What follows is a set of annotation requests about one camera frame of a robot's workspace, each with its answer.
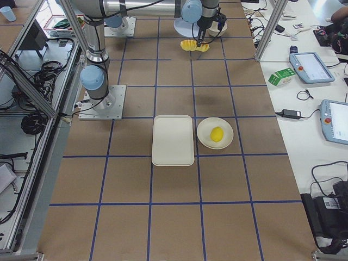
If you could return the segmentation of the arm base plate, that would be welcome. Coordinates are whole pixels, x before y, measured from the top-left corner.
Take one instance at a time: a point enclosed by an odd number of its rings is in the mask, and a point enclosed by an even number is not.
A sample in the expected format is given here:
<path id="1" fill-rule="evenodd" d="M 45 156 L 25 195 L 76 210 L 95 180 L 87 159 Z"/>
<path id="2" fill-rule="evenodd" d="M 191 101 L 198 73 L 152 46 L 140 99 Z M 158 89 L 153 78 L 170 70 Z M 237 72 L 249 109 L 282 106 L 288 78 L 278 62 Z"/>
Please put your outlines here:
<path id="1" fill-rule="evenodd" d="M 127 28 L 112 28 L 108 27 L 104 22 L 104 34 L 106 38 L 127 38 L 133 37 L 135 31 L 136 18 L 135 17 L 125 17 L 128 22 Z"/>
<path id="2" fill-rule="evenodd" d="M 110 85 L 109 93 L 104 100 L 99 103 L 91 100 L 87 91 L 84 99 L 89 100 L 81 105 L 78 115 L 80 120 L 121 120 L 126 95 L 125 85 Z"/>

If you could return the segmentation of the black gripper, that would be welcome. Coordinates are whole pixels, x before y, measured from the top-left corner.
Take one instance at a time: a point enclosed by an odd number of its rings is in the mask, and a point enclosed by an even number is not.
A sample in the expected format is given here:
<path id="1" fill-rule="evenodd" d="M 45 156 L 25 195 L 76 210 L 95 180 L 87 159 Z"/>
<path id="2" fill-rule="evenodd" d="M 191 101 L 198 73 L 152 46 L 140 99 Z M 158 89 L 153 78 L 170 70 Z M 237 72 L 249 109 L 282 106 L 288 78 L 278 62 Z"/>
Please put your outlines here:
<path id="1" fill-rule="evenodd" d="M 219 0 L 201 0 L 202 16 L 197 21 L 199 31 L 197 35 L 197 45 L 201 46 L 204 43 L 206 29 L 212 26 L 213 20 L 218 11 Z"/>

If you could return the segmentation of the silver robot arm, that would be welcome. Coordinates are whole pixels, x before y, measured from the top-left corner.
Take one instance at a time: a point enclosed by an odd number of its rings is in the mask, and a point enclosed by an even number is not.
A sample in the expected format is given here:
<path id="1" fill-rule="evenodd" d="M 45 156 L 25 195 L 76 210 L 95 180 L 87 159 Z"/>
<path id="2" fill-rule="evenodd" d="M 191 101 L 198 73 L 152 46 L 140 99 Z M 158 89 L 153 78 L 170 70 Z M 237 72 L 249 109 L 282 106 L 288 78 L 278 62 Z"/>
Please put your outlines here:
<path id="1" fill-rule="evenodd" d="M 112 16 L 104 19 L 106 25 L 112 28 L 127 28 L 128 22 L 125 17 L 122 16 Z"/>
<path id="2" fill-rule="evenodd" d="M 89 107 L 81 109 L 80 117 L 87 112 L 90 119 L 120 119 L 122 117 L 124 85 L 109 84 L 109 56 L 105 50 L 104 21 L 109 18 L 122 20 L 131 16 L 168 16 L 197 26 L 197 32 L 190 32 L 180 46 L 185 51 L 205 52 L 209 43 L 204 40 L 206 31 L 217 24 L 221 32 L 226 17 L 221 12 L 219 1 L 75 1 L 83 13 L 86 39 L 87 66 L 80 73 L 80 81 L 89 96 Z"/>

